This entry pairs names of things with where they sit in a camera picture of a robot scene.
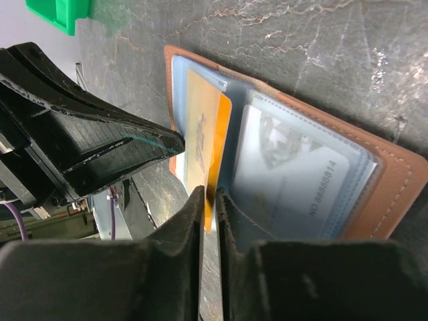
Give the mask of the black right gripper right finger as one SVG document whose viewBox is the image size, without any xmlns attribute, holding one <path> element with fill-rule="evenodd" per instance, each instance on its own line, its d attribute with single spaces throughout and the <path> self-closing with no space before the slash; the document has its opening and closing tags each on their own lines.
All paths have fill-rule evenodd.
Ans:
<svg viewBox="0 0 428 321">
<path fill-rule="evenodd" d="M 394 241 L 285 241 L 216 195 L 226 320 L 426 320 L 427 278 Z"/>
</svg>

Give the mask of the orange gold credit card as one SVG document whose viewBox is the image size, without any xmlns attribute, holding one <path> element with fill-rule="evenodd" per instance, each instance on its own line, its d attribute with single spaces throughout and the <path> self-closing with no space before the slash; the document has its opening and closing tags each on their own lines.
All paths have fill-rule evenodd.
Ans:
<svg viewBox="0 0 428 321">
<path fill-rule="evenodd" d="M 231 118 L 231 100 L 193 70 L 187 72 L 185 186 L 203 186 L 204 226 L 211 231 L 214 199 L 225 140 Z"/>
</svg>

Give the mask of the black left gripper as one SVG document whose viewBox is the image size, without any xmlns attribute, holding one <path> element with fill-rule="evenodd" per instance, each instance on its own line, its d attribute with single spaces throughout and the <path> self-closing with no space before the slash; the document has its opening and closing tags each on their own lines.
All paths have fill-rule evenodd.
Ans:
<svg viewBox="0 0 428 321">
<path fill-rule="evenodd" d="M 85 91 L 35 43 L 1 50 L 1 202 L 52 217 L 184 149 L 178 132 Z"/>
</svg>

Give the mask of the brown leather card holder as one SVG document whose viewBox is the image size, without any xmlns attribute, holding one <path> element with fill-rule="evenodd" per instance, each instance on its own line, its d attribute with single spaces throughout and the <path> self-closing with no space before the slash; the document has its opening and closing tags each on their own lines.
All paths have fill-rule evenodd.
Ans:
<svg viewBox="0 0 428 321">
<path fill-rule="evenodd" d="M 185 137 L 189 70 L 197 72 L 232 102 L 217 189 L 224 189 L 236 206 L 230 186 L 247 105 L 295 126 L 350 161 L 334 208 L 324 221 L 296 222 L 283 217 L 265 222 L 237 206 L 251 222 L 274 237 L 293 240 L 386 239 L 427 184 L 427 161 L 422 156 L 297 100 L 263 81 L 185 49 L 167 45 L 164 53 L 169 113 L 174 130 Z M 190 191 L 185 186 L 185 151 L 171 160 L 170 170 Z"/>
</svg>

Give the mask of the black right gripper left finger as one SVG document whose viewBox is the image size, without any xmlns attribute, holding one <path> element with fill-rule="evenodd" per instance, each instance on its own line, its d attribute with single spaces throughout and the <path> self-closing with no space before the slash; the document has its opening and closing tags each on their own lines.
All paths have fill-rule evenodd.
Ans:
<svg viewBox="0 0 428 321">
<path fill-rule="evenodd" d="M 12 241 L 2 320 L 198 320 L 205 190 L 148 237 Z"/>
</svg>

